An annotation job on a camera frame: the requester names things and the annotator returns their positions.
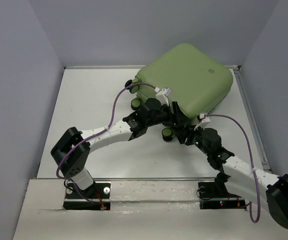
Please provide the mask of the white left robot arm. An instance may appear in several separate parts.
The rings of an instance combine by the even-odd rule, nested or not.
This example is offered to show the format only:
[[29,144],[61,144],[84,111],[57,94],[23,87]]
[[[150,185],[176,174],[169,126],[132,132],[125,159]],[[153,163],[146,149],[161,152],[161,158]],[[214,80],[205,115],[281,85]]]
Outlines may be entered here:
[[155,125],[172,128],[182,127],[188,122],[177,102],[167,105],[156,98],[149,98],[139,109],[111,126],[88,131],[90,135],[86,138],[75,127],[67,129],[50,154],[58,166],[57,173],[62,173],[61,179],[71,181],[76,192],[87,199],[96,191],[96,183],[85,167],[90,153],[114,143],[139,138]]

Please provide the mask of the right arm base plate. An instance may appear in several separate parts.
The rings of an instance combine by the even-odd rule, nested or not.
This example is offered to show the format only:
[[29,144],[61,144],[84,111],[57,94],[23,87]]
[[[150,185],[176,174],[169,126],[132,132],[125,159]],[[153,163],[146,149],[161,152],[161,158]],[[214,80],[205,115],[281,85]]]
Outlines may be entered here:
[[243,197],[229,193],[214,181],[199,182],[196,196],[201,210],[247,209],[249,205]]

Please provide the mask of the aluminium mounting rail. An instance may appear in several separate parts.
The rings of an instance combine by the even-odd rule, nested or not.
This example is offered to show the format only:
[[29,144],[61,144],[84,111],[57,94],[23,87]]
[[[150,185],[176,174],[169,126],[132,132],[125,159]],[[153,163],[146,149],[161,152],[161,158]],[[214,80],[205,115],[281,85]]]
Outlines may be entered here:
[[115,181],[213,181],[215,177],[138,177],[138,178],[131,178],[131,177],[125,177],[125,178],[93,178],[96,182],[115,182]]

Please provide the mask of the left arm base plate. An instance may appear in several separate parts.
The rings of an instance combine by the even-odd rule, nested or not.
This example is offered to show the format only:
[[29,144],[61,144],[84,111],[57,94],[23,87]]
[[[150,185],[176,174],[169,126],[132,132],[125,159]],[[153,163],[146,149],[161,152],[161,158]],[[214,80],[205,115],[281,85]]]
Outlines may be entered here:
[[76,190],[73,183],[66,180],[63,208],[72,211],[109,211],[111,208],[111,182],[97,181],[94,186],[86,190]]

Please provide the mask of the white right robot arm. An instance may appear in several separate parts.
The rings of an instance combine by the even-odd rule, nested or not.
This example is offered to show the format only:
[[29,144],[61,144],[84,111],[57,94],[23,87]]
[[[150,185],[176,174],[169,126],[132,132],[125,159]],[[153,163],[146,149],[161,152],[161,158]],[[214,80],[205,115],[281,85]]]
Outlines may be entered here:
[[180,121],[173,125],[181,144],[194,145],[207,156],[209,165],[219,171],[214,191],[241,196],[268,211],[273,220],[288,229],[288,174],[265,172],[238,158],[222,146],[222,139],[213,128],[206,128],[207,119],[197,125]]

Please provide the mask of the green hard-shell suitcase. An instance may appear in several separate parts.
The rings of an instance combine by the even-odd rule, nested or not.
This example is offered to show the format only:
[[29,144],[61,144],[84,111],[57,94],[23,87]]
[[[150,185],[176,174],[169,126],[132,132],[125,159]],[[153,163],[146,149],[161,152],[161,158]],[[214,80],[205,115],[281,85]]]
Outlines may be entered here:
[[159,89],[170,88],[169,105],[176,101],[183,114],[196,118],[209,113],[230,92],[233,76],[224,65],[205,55],[195,46],[181,43],[144,66],[125,83],[136,98],[131,107],[136,111]]

